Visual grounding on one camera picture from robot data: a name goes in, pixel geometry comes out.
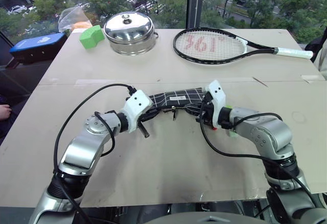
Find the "person's hand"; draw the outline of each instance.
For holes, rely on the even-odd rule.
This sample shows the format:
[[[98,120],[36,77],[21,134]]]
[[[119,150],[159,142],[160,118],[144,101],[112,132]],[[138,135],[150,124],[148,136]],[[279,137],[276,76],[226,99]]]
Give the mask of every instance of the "person's hand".
[[[11,108],[9,105],[0,105],[0,121],[9,118]]]

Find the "table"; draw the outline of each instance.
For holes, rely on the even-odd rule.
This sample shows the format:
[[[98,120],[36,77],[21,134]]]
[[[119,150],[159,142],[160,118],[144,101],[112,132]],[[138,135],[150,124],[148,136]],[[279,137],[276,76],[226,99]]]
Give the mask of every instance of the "table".
[[[327,82],[312,63],[256,55],[223,66],[194,64],[172,50],[178,31],[158,30],[155,48],[136,57],[113,52],[107,40],[85,50],[79,34],[71,34],[0,147],[0,206],[36,206],[52,176],[53,145],[62,123],[79,102],[113,82],[132,84],[151,95],[203,87],[218,79],[229,105],[283,117],[310,189],[327,191]],[[298,48],[285,30],[233,32],[264,45]],[[114,87],[85,104],[64,131],[59,155],[89,115],[118,111],[127,96],[124,88]],[[160,114],[144,126],[150,133],[147,139],[139,131],[118,135],[114,152],[100,160],[90,178],[83,207],[265,197],[268,184],[261,161],[217,155],[187,113],[179,112],[175,121],[170,113]],[[208,133],[225,152],[257,154],[244,138],[228,137],[223,130]]]

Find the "plastic bag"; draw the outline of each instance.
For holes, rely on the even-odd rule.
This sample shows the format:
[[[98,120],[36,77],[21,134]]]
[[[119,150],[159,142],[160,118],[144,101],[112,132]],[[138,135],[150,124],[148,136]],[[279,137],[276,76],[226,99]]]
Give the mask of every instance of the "plastic bag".
[[[58,30],[60,33],[66,30],[73,31],[75,28],[91,28],[92,24],[84,14],[82,7],[72,7],[61,12],[58,21]]]

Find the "racket handle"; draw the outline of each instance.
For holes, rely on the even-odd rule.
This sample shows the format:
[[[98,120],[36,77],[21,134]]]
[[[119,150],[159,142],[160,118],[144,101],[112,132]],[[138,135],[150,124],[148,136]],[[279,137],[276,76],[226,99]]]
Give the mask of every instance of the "racket handle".
[[[301,51],[299,49],[287,49],[287,48],[275,48],[276,55],[288,56],[288,57],[299,57],[305,59],[311,59],[313,56],[312,51]]]

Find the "lid knob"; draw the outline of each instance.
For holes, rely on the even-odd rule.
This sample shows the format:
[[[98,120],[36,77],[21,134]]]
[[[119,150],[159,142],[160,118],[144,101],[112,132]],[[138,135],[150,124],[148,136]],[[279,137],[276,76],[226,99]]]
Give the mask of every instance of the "lid knob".
[[[124,20],[123,20],[123,23],[124,23],[124,24],[130,24],[130,23],[132,22],[132,20],[129,19],[129,15],[128,15],[128,14],[123,14],[123,15],[122,15],[122,19],[124,19]]]

